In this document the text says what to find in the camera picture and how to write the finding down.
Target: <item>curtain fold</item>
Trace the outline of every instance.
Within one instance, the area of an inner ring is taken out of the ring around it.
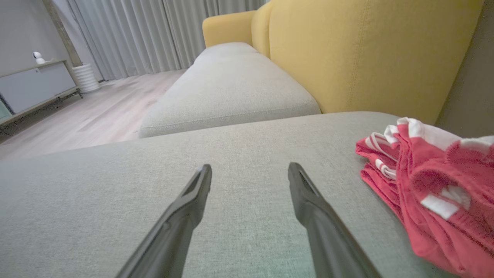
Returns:
[[[105,80],[187,68],[204,50],[202,22],[264,0],[69,0]]]

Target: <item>gray sofa cushion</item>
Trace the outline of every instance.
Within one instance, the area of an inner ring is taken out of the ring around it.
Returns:
[[[300,163],[383,277],[444,274],[360,179],[355,142],[397,117],[348,112],[232,125],[0,163],[0,277],[113,277],[210,163],[211,191],[183,277],[314,277],[293,212]]]
[[[245,43],[204,50],[149,110],[140,137],[319,114],[302,85]]]

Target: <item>white ribbed pot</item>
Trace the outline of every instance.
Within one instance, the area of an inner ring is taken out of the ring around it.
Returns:
[[[94,73],[92,71],[91,64],[82,65],[80,67],[72,68],[74,74],[79,80],[81,85],[81,93],[90,93],[97,91],[101,88]]]

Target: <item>floor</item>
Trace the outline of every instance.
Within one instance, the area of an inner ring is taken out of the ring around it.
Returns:
[[[138,138],[142,119],[184,70],[134,76],[57,101],[0,131],[0,160]]]

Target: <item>red fabric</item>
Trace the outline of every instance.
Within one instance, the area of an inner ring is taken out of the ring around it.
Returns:
[[[414,253],[462,277],[494,277],[494,137],[461,139],[408,118],[384,134],[357,142],[369,159],[361,176]]]

